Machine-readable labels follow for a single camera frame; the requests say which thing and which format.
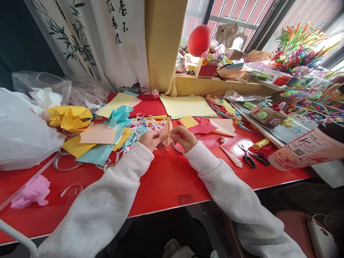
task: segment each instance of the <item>white sleeve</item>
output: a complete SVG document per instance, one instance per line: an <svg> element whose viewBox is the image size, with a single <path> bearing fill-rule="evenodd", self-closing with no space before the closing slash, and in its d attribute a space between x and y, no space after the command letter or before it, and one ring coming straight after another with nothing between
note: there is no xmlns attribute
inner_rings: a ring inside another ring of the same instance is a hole
<svg viewBox="0 0 344 258"><path fill-rule="evenodd" d="M226 162L217 159L200 141L185 154L216 204L237 223L238 238L251 254L264 258L306 258L284 232L284 224L263 207L254 191Z"/></svg>
<svg viewBox="0 0 344 258"><path fill-rule="evenodd" d="M62 222L39 246L37 257L94 258L125 222L140 177L153 158L145 146L137 143L77 197Z"/></svg>

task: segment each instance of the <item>person's right hand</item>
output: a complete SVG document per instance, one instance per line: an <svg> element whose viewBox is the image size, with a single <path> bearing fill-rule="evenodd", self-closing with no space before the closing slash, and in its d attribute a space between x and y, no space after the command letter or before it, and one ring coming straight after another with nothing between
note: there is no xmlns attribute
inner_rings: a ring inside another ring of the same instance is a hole
<svg viewBox="0 0 344 258"><path fill-rule="evenodd" d="M183 147L185 153L197 143L195 135L181 125L174 127L169 136Z"/></svg>

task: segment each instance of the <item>hand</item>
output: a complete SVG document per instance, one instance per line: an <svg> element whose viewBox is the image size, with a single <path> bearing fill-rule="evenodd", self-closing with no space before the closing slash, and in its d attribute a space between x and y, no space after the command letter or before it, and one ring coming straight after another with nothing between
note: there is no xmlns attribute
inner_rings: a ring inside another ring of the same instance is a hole
<svg viewBox="0 0 344 258"><path fill-rule="evenodd" d="M162 142L167 138L167 135L160 136L159 131L151 131L144 133L139 140L139 143L144 145L147 149L149 149L151 152L155 150L155 148L158 148L160 150L167 149Z"/></svg>
<svg viewBox="0 0 344 258"><path fill-rule="evenodd" d="M195 135L181 125L174 127L169 136L183 147L185 153L197 143Z"/></svg>

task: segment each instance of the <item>balloon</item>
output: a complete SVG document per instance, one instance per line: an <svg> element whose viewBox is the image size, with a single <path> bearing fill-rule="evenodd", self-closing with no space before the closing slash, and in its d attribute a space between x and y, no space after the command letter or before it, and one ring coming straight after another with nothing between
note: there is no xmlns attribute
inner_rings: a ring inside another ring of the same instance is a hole
<svg viewBox="0 0 344 258"><path fill-rule="evenodd" d="M211 31L207 25L200 25L195 28L187 42L187 49L194 57L201 57L207 51L211 43Z"/></svg>

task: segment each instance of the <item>white curtain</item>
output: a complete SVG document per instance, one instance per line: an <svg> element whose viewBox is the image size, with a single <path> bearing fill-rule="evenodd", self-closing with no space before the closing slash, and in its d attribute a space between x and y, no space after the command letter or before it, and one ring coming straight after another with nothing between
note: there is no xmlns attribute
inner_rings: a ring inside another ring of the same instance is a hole
<svg viewBox="0 0 344 258"><path fill-rule="evenodd" d="M149 92L144 0L31 0L75 75Z"/></svg>

